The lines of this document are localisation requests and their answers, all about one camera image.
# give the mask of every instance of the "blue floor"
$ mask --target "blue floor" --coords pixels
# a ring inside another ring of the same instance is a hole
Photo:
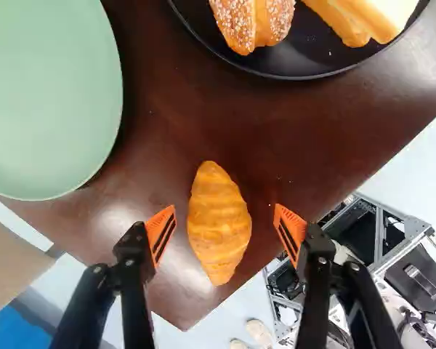
[[[12,307],[0,311],[0,349],[47,349],[52,337],[29,324]]]

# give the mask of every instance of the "black plate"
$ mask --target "black plate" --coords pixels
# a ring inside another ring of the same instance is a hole
[[[259,47],[244,57],[226,45],[209,0],[169,0],[169,3],[187,29],[214,54],[249,73],[274,79],[308,80],[334,75],[353,68],[392,44],[380,45],[372,39],[364,47],[349,48],[316,13],[298,0],[286,39],[274,47]],[[406,29],[428,3],[429,0],[420,0]]]

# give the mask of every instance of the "mint green plate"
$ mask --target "mint green plate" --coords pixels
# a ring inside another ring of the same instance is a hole
[[[118,50],[99,0],[0,0],[0,194],[77,189],[118,133]]]

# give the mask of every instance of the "white sneaker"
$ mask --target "white sneaker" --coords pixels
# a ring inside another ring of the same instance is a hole
[[[249,349],[249,347],[242,340],[232,340],[230,342],[230,349]]]
[[[247,321],[247,332],[254,338],[260,347],[271,349],[273,339],[270,330],[260,320],[252,319]]]

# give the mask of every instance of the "dark wooden table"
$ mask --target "dark wooden table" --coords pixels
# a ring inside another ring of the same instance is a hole
[[[165,0],[104,5],[125,89],[108,162],[57,200],[2,200],[87,264],[113,261],[112,246],[134,221],[175,204],[178,229],[148,298],[180,329],[282,250],[271,226],[274,203],[317,219],[436,117],[436,0],[386,52],[340,76],[299,83],[257,78],[222,62],[185,31]],[[254,221],[242,263],[218,288],[185,231],[190,186],[208,159],[240,185]]]

